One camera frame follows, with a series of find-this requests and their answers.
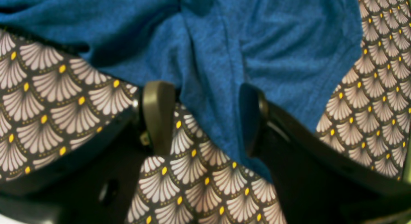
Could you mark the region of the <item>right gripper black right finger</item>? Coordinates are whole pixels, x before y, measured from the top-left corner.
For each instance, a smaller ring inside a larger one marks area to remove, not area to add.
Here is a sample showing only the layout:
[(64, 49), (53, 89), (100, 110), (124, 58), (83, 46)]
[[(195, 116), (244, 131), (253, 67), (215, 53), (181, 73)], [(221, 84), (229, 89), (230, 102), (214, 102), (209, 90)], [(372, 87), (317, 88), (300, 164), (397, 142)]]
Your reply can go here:
[(410, 184), (344, 157), (288, 112), (242, 84), (239, 98), (246, 153), (269, 170), (289, 224), (405, 224)]

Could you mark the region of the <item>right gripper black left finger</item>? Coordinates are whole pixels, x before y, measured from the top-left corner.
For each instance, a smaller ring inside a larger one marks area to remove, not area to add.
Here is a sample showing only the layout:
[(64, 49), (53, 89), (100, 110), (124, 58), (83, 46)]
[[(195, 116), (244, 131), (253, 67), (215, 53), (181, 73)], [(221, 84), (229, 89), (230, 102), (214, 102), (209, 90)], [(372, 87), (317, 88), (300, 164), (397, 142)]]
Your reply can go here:
[(176, 91), (148, 82), (134, 104), (85, 145), (1, 185), (1, 215), (27, 224), (122, 224), (148, 157), (170, 154)]

